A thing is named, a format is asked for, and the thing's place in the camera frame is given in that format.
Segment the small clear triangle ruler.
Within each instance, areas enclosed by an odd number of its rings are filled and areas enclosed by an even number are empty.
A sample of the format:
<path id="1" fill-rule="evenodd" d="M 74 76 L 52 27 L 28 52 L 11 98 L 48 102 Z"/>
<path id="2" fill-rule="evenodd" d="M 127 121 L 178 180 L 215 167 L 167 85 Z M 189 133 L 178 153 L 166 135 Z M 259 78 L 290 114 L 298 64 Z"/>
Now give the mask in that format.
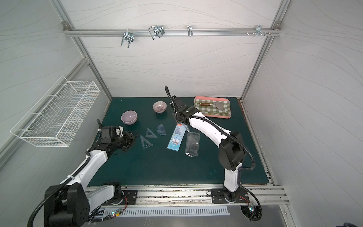
<path id="1" fill-rule="evenodd" d="M 146 138 L 157 138 L 157 136 L 152 132 L 152 130 L 148 127 L 146 130 Z"/>

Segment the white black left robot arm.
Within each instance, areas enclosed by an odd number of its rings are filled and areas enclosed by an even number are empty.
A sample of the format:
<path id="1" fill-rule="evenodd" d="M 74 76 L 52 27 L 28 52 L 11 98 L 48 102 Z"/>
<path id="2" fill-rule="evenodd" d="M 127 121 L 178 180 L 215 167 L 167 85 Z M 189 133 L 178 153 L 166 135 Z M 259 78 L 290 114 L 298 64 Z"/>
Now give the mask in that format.
<path id="1" fill-rule="evenodd" d="M 128 200 L 118 182 L 105 183 L 93 192 L 86 194 L 87 186 L 99 168 L 117 150 L 127 152 L 139 134 L 125 131 L 121 126 L 98 124 L 99 137 L 86 151 L 86 158 L 78 168 L 58 185 L 50 186 L 44 199 L 31 213 L 27 226 L 34 225 L 35 218 L 43 209 L 45 227 L 81 227 L 86 222 L 106 221 L 119 216 L 125 209 L 119 209 L 104 218 L 97 219 L 103 203 L 124 204 Z"/>

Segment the clear ruler set pouch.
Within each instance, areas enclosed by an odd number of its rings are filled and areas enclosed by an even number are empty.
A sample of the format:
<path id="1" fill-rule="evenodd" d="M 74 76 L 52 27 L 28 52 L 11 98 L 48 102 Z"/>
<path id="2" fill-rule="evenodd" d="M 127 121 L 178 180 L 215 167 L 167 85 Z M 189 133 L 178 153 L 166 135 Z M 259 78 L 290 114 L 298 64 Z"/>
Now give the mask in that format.
<path id="1" fill-rule="evenodd" d="M 182 123 L 182 126 L 186 129 L 187 132 L 191 132 L 187 124 Z"/>

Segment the blue clear protractor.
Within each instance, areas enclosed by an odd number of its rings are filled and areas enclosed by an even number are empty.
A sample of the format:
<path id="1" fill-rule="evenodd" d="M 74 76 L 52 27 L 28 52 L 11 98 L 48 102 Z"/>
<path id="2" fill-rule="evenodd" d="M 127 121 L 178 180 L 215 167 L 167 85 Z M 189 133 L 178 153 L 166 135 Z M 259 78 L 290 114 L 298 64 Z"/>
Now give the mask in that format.
<path id="1" fill-rule="evenodd" d="M 164 125 L 163 125 L 163 124 L 159 124 L 159 125 L 157 126 L 157 133 L 158 133 L 159 135 L 161 135 L 161 136 L 165 136 L 165 135 L 167 135 L 166 130 L 165 130 L 165 127 L 164 127 Z"/>

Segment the large clear triangle ruler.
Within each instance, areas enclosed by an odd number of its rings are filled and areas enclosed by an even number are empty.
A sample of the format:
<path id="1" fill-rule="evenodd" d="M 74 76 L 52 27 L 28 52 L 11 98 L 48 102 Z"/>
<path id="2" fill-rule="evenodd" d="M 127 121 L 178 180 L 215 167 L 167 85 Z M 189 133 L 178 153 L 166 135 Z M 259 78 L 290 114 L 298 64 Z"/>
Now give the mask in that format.
<path id="1" fill-rule="evenodd" d="M 153 146 L 153 144 L 150 141 L 148 141 L 146 138 L 144 138 L 141 135 L 140 135 L 140 141 L 143 149 L 150 148 Z"/>

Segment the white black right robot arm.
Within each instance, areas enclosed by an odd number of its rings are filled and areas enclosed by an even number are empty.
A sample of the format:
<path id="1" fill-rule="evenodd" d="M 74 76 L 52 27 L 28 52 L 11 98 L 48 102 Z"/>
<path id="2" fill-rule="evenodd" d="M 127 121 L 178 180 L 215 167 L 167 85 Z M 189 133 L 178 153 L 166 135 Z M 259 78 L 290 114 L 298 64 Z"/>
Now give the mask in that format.
<path id="1" fill-rule="evenodd" d="M 261 203 L 251 190 L 241 184 L 241 172 L 256 167 L 255 158 L 244 145 L 242 135 L 238 131 L 229 131 L 218 126 L 199 109 L 188 107 L 179 97 L 170 94 L 168 86 L 164 89 L 170 99 L 176 122 L 199 130 L 218 147 L 218 160 L 225 169 L 225 201 L 232 204 L 243 199 L 247 203 L 247 207 L 242 209 L 243 215 L 250 221 L 259 221 L 263 214 Z"/>

